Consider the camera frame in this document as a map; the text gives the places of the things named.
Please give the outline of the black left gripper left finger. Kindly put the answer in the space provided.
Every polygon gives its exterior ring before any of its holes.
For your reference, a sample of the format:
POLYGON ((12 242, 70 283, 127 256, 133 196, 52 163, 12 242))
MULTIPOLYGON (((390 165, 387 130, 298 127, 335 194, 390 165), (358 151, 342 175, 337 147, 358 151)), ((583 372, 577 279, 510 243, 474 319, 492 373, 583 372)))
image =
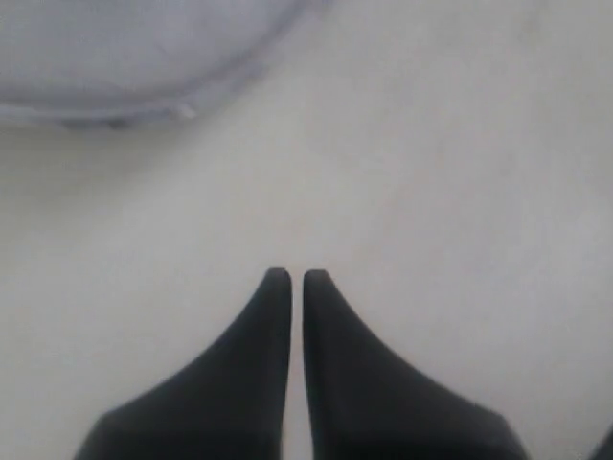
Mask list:
POLYGON ((104 414, 78 459, 279 459, 292 285, 270 268, 236 320, 192 363, 104 414))

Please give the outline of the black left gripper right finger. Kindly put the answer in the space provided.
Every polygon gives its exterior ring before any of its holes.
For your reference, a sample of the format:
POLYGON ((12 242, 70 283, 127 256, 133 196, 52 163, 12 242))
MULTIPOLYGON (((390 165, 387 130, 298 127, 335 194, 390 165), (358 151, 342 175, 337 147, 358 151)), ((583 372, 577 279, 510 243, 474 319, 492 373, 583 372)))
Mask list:
POLYGON ((316 459, 525 459, 498 413, 407 363, 324 269, 303 282, 303 356, 316 459))

